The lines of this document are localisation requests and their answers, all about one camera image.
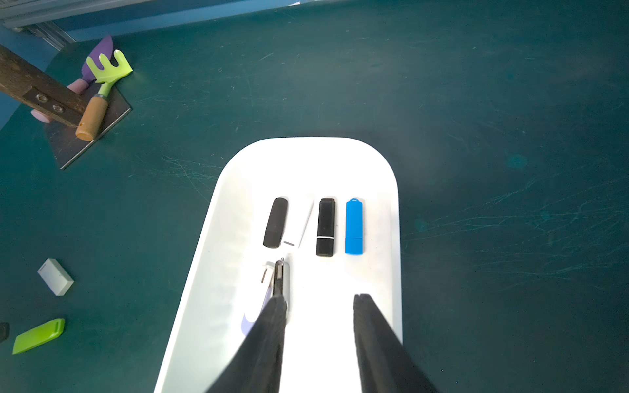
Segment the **purple trowel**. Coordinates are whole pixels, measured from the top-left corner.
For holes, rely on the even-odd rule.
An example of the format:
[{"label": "purple trowel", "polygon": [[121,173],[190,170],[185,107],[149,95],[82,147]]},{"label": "purple trowel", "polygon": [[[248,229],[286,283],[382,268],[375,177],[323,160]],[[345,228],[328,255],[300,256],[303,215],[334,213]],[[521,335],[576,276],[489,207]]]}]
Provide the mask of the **purple trowel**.
[{"label": "purple trowel", "polygon": [[[94,49],[92,49],[92,52],[90,52],[89,57],[92,58],[92,60],[94,61],[94,63],[96,63],[96,66],[99,69],[102,69],[103,65],[99,59],[99,55],[103,53],[105,54],[105,56],[107,56],[107,58],[111,58],[111,54],[113,52],[114,52],[114,43],[111,40],[111,36],[107,36],[103,38],[98,43],[98,45],[94,47]],[[89,84],[94,82],[94,80],[96,80],[94,73],[92,72],[92,70],[89,69],[89,67],[87,66],[87,63],[83,63],[83,67],[81,67],[81,75],[82,75],[81,78],[78,78],[77,80],[75,80],[74,82],[72,82],[71,84],[67,86],[68,89],[74,91],[76,94],[83,93],[85,89],[89,87]],[[39,112],[36,109],[33,109],[31,111],[31,114],[37,120],[42,121],[44,123],[50,123],[52,121],[52,118],[49,118],[48,116]]]}]

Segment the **white usb flash drive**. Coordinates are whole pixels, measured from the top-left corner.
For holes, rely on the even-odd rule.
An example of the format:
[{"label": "white usb flash drive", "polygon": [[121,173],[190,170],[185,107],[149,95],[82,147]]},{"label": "white usb flash drive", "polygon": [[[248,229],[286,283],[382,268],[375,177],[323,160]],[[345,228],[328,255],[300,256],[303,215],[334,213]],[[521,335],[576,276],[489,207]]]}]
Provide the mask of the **white usb flash drive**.
[{"label": "white usb flash drive", "polygon": [[286,245],[299,247],[301,238],[306,231],[306,224],[313,209],[313,200],[308,198],[290,198],[288,202],[288,214],[286,228],[282,242]]},{"label": "white usb flash drive", "polygon": [[245,319],[250,323],[255,322],[262,311],[262,306],[273,278],[273,270],[274,267],[261,266],[259,270],[260,275],[256,276],[256,282],[251,285],[245,305]]}]

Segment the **black object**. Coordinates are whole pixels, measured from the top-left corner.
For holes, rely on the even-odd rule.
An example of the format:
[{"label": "black object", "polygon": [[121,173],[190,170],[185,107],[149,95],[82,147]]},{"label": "black object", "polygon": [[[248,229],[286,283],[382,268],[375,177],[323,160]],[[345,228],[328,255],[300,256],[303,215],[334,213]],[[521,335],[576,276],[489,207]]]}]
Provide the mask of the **black object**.
[{"label": "black object", "polygon": [[277,393],[282,375],[286,302],[273,296],[227,368],[206,393]]},{"label": "black object", "polygon": [[0,343],[9,338],[9,323],[0,322]]},{"label": "black object", "polygon": [[316,254],[319,257],[334,255],[334,217],[337,203],[324,198],[319,202],[319,226],[316,232]]},{"label": "black object", "polygon": [[264,233],[263,245],[269,248],[279,247],[284,234],[284,224],[286,224],[286,211],[288,210],[288,201],[284,198],[276,198],[271,206],[269,221],[267,222],[267,230]]},{"label": "black object", "polygon": [[273,296],[283,295],[284,293],[284,261],[276,262],[275,271],[273,273]]},{"label": "black object", "polygon": [[354,296],[354,337],[362,393],[437,393],[413,363],[370,295]]}]

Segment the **black usb flash drive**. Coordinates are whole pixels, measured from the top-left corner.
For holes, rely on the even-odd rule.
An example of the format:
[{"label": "black usb flash drive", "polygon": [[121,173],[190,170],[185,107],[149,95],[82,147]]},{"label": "black usb flash drive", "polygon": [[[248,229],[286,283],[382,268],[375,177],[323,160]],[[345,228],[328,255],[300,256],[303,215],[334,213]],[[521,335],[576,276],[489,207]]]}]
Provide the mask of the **black usb flash drive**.
[{"label": "black usb flash drive", "polygon": [[334,216],[337,203],[334,199],[319,202],[319,225],[316,232],[316,254],[319,257],[334,255]]}]

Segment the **blue usb flash drive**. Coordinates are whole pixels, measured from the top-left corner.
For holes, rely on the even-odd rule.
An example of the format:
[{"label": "blue usb flash drive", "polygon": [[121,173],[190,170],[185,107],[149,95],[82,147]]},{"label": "blue usb flash drive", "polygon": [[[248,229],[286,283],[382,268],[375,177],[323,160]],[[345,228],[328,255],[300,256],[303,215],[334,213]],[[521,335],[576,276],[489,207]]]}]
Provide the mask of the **blue usb flash drive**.
[{"label": "blue usb flash drive", "polygon": [[345,213],[345,253],[362,255],[362,202],[352,198]]}]

